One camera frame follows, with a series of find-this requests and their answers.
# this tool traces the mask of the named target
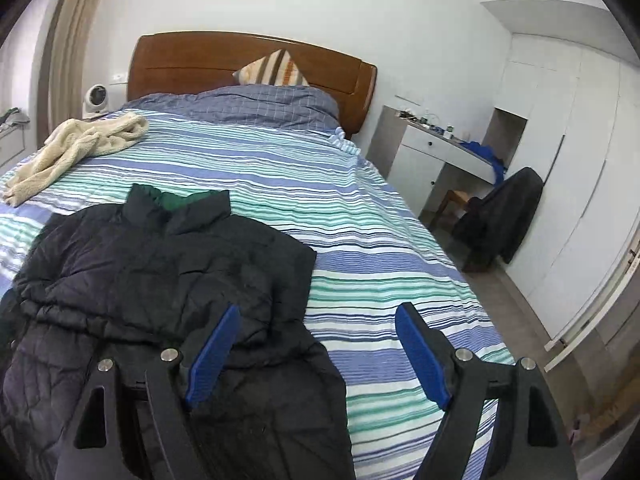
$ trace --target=beige fleece garment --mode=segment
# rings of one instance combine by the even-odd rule
[[[148,129],[147,120],[133,112],[93,123],[69,119],[45,140],[43,149],[33,160],[18,168],[6,182],[2,197],[7,204],[19,206],[86,156],[124,150],[138,142]]]

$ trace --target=wooden chair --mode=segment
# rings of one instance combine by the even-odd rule
[[[447,205],[449,205],[449,202],[453,202],[459,205],[462,209],[466,209],[466,204],[469,202],[470,198],[471,197],[464,191],[449,189],[447,191],[447,194],[444,196],[444,199],[442,199],[442,202],[440,203],[440,207],[436,211],[436,214],[433,216],[433,219],[431,219],[429,229],[431,231],[436,229],[438,220],[440,220],[440,217],[442,216],[442,213],[444,213],[444,210],[447,208]]]

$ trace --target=beige curtain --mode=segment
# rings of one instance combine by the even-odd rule
[[[97,5],[98,0],[60,0],[49,32],[50,62],[44,67],[49,76],[49,131],[69,118],[82,117],[84,51]]]

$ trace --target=blue rubber pad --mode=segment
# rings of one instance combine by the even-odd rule
[[[220,370],[236,341],[240,328],[240,310],[229,306],[189,370],[189,387],[184,400],[189,408],[209,398]]]
[[[396,333],[424,393],[445,410],[451,395],[444,380],[444,369],[403,305],[396,310]]]

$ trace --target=small fan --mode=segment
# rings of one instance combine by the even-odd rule
[[[109,104],[109,96],[104,85],[93,85],[84,95],[82,118],[90,119],[100,114]]]

